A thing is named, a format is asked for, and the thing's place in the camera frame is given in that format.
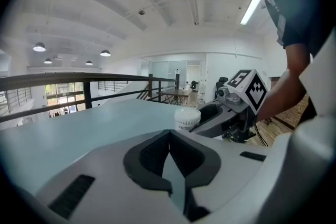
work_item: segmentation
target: black vent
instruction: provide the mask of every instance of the black vent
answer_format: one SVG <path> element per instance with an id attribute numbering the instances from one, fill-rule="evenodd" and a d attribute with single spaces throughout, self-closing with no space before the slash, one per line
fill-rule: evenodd
<path id="1" fill-rule="evenodd" d="M 78 176 L 48 207 L 61 217 L 69 219 L 93 181 L 94 177 Z"/>
<path id="2" fill-rule="evenodd" d="M 248 151 L 244 151 L 244 152 L 240 153 L 240 156 L 243 156 L 243 157 L 249 158 L 249 159 L 255 159 L 256 161 L 260 161 L 260 162 L 263 162 L 266 159 L 265 155 L 261 155 L 261 154 L 257 154 L 257 153 L 253 153 L 253 152 L 248 152 Z"/>

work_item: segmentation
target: dark t-shirt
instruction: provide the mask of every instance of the dark t-shirt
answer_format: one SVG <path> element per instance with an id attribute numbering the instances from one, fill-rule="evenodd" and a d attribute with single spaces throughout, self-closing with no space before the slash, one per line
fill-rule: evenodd
<path id="1" fill-rule="evenodd" d="M 278 28 L 278 42 L 285 48 L 304 43 L 315 56 L 328 37 L 332 23 L 328 0 L 265 0 Z"/>

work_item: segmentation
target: chair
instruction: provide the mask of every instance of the chair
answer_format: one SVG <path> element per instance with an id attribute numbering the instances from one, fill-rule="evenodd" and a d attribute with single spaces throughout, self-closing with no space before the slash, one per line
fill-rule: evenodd
<path id="1" fill-rule="evenodd" d="M 192 90 L 195 90 L 195 89 L 196 89 L 196 81 L 195 81 L 195 80 L 193 80 L 193 81 L 191 82 L 191 89 L 192 89 Z"/>
<path id="2" fill-rule="evenodd" d="M 217 99 L 217 92 L 220 87 L 223 87 L 224 84 L 228 81 L 228 78 L 220 77 L 218 82 L 216 82 L 216 92 L 215 92 L 215 99 Z"/>

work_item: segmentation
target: white cup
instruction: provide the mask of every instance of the white cup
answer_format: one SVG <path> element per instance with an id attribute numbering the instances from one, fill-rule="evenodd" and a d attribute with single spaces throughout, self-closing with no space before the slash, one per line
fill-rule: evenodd
<path id="1" fill-rule="evenodd" d="M 192 108 L 178 108 L 175 110 L 175 129 L 190 131 L 201 120 L 201 112 Z"/>

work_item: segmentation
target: window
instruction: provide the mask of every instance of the window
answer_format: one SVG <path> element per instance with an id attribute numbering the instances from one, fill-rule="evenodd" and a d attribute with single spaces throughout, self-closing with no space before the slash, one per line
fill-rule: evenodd
<path id="1" fill-rule="evenodd" d="M 75 84 L 74 83 L 56 84 L 56 90 L 57 90 L 57 93 L 74 92 L 75 91 Z"/>
<path id="2" fill-rule="evenodd" d="M 54 95 L 56 94 L 56 85 L 46 85 L 46 94 L 47 95 Z"/>
<path id="3" fill-rule="evenodd" d="M 48 106 L 64 104 L 64 107 L 60 109 L 50 110 L 49 114 L 51 116 L 54 116 L 56 112 L 64 115 L 85 110 L 85 104 L 67 105 L 71 102 L 84 100 L 82 82 L 46 85 L 46 96 Z"/>
<path id="4" fill-rule="evenodd" d="M 6 92 L 0 92 L 0 116 L 9 111 Z"/>
<path id="5" fill-rule="evenodd" d="M 75 91 L 76 92 L 83 91 L 83 82 L 75 82 Z"/>

